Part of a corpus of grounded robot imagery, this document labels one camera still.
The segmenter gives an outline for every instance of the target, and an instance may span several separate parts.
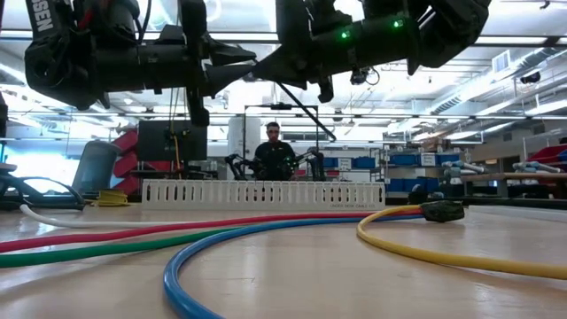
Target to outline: computer monitor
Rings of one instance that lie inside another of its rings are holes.
[[[206,160],[206,127],[195,127],[190,121],[140,121],[138,127],[138,160],[175,160],[177,137],[179,160]]]

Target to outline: green hose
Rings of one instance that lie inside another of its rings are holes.
[[[54,252],[42,253],[15,253],[0,254],[0,268],[14,268],[24,266],[43,265],[53,262],[76,261],[79,259],[105,256],[118,253],[135,253],[149,250],[156,250],[175,245],[187,244],[198,241],[205,237],[225,231],[238,230],[239,228],[230,228],[222,230],[209,230],[197,234],[185,235],[180,237],[171,237],[160,240],[145,241],[132,244],[109,244],[96,245],[92,247],[65,249]]]

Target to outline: blue hose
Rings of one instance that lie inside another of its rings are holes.
[[[382,217],[375,222],[399,221],[423,218],[422,215],[402,215],[392,217]],[[334,218],[334,219],[318,219],[318,220],[304,220],[304,221],[289,221],[289,222],[272,222],[267,224],[255,225],[244,227],[238,230],[231,230],[220,234],[212,235],[203,238],[191,245],[186,246],[167,263],[166,269],[163,274],[163,285],[166,291],[167,300],[170,306],[175,310],[180,318],[190,319],[217,319],[222,318],[213,311],[207,309],[205,306],[199,304],[187,292],[183,290],[179,284],[179,270],[183,263],[188,261],[196,253],[216,245],[225,240],[253,233],[266,231],[266,230],[279,230],[290,227],[309,226],[309,225],[324,225],[324,224],[337,224],[344,222],[360,222],[362,218]]]

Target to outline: yellow cable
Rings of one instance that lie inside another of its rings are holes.
[[[181,168],[181,162],[179,161],[179,144],[177,143],[177,136],[174,135],[175,141],[175,160],[177,160],[177,169]]]
[[[504,261],[493,258],[481,258],[473,256],[458,255],[452,253],[436,253],[424,249],[400,245],[389,242],[377,237],[369,235],[364,228],[369,222],[372,222],[380,217],[399,212],[400,210],[416,209],[419,206],[404,206],[399,208],[386,209],[382,212],[372,214],[363,219],[356,228],[356,234],[367,243],[387,250],[391,253],[397,253],[402,256],[407,256],[420,261],[428,261],[447,266],[456,266],[464,268],[475,268],[483,270],[500,271],[510,274],[538,276],[545,278],[554,278],[567,280],[567,267],[548,265],[537,262],[525,261]]]
[[[101,190],[98,192],[97,200],[91,204],[95,206],[117,207],[129,206],[128,195],[122,190]]]

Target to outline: black office chair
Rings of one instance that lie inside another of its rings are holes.
[[[110,189],[114,163],[120,152],[120,147],[112,143],[88,142],[74,175],[73,189],[82,195]]]

